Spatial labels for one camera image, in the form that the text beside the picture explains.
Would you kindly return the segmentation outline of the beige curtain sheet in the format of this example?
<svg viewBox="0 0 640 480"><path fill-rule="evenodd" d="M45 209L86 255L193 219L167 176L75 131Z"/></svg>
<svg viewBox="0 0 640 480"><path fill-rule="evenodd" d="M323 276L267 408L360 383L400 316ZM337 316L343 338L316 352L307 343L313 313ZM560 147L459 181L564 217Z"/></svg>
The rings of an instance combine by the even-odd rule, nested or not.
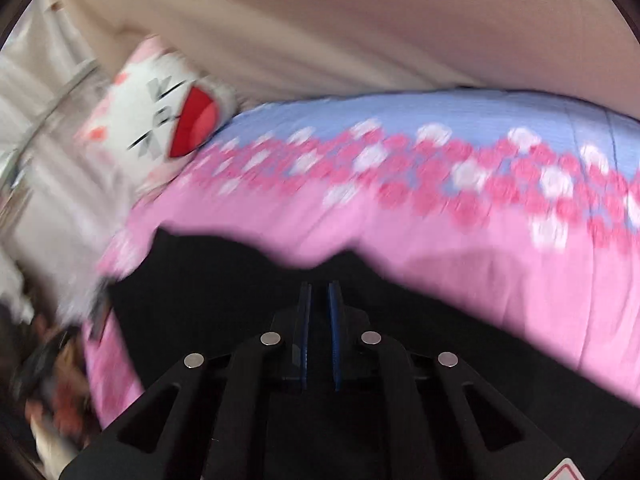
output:
<svg viewBox="0 0 640 480"><path fill-rule="evenodd" d="M108 72L153 34L255 101L487 87L639 113L639 41L615 0L62 3Z"/></svg>

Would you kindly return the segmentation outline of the silver satin curtain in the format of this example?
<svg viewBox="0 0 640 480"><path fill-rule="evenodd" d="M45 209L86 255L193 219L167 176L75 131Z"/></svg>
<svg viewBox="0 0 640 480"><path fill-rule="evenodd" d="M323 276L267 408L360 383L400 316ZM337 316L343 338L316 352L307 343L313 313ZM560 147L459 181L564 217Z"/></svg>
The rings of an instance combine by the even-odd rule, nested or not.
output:
<svg viewBox="0 0 640 480"><path fill-rule="evenodd" d="M90 313L129 193L74 137L109 84L61 0L32 0L1 49L1 297L17 318Z"/></svg>

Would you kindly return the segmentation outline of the white cat face pillow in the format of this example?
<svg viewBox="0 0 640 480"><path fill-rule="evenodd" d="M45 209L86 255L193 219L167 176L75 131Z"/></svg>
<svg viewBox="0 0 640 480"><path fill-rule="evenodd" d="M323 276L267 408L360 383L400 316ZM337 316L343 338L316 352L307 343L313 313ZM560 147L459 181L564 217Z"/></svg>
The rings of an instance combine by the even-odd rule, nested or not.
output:
<svg viewBox="0 0 640 480"><path fill-rule="evenodd" d="M114 77L76 140L140 198L174 180L237 110L228 84L149 36Z"/></svg>

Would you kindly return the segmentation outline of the pink rose bedsheet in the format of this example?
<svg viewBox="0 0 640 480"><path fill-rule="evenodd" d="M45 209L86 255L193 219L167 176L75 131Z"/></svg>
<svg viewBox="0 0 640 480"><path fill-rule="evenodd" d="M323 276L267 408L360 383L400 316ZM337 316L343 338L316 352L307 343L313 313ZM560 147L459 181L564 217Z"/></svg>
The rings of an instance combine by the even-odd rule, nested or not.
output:
<svg viewBox="0 0 640 480"><path fill-rule="evenodd" d="M100 267L152 234L227 234L311 266L345 248L639 397L639 124L539 93L265 104L130 214Z"/></svg>

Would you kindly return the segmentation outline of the black pants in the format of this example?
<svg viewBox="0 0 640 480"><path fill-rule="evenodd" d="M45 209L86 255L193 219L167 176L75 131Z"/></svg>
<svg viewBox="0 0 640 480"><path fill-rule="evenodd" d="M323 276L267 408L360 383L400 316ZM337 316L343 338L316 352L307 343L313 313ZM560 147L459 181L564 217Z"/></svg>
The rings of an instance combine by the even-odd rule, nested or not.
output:
<svg viewBox="0 0 640 480"><path fill-rule="evenodd" d="M181 435L207 479L638 477L638 408L352 252L160 230L108 296L145 388L203 357Z"/></svg>

